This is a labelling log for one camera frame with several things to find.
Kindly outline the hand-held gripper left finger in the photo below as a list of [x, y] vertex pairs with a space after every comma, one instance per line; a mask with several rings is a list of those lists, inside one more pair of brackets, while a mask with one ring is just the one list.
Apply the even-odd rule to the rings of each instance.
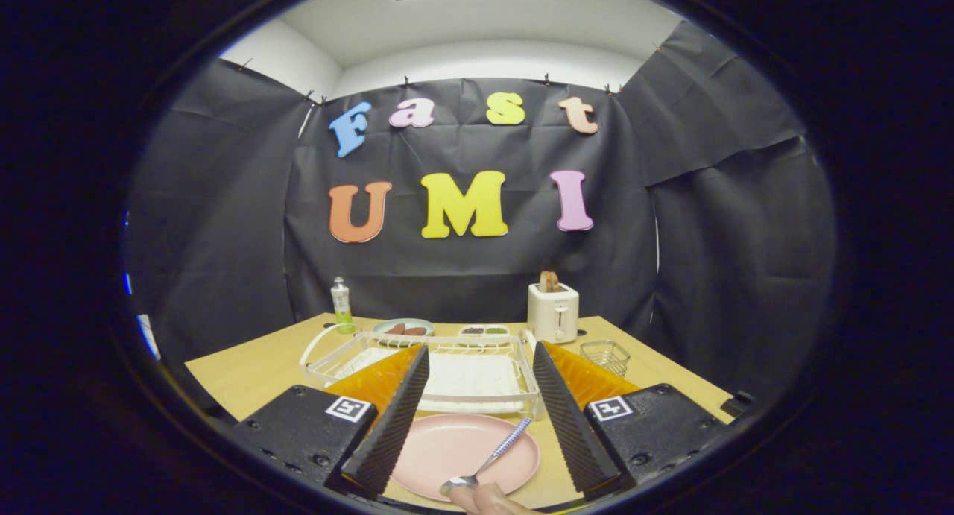
[[429, 378], [415, 344], [324, 389], [297, 384], [235, 427], [236, 437], [310, 487], [384, 493]]

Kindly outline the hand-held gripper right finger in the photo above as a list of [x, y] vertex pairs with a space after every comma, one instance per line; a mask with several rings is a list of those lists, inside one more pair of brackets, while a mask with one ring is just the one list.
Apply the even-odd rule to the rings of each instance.
[[545, 341], [535, 347], [534, 376], [572, 483], [587, 499], [671, 474], [728, 430], [671, 384], [639, 388]]

